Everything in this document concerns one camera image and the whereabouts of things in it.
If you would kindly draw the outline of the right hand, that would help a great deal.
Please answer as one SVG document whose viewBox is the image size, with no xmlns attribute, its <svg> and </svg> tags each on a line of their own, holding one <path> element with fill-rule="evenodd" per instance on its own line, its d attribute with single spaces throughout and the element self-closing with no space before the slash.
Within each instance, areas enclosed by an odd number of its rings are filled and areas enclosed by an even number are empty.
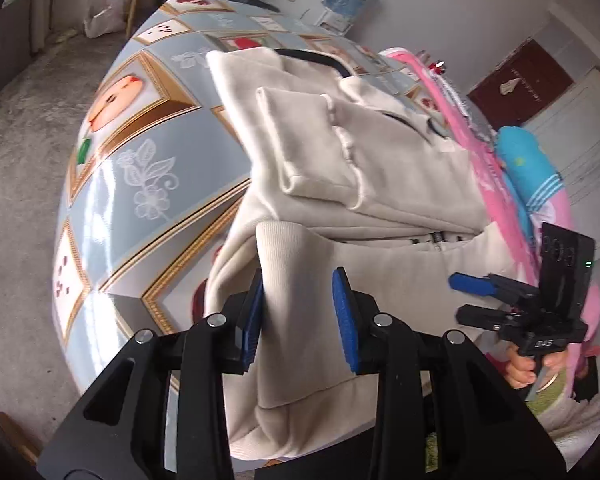
<svg viewBox="0 0 600 480">
<path fill-rule="evenodd" d="M 506 352 L 507 363 L 504 378 L 514 389 L 528 387 L 538 379 L 535 374 L 535 362 L 530 356 L 521 356 L 518 347 L 510 344 Z M 544 387 L 567 365 L 568 351 L 547 354 L 543 358 L 543 366 L 547 368 L 541 386 Z"/>
</svg>

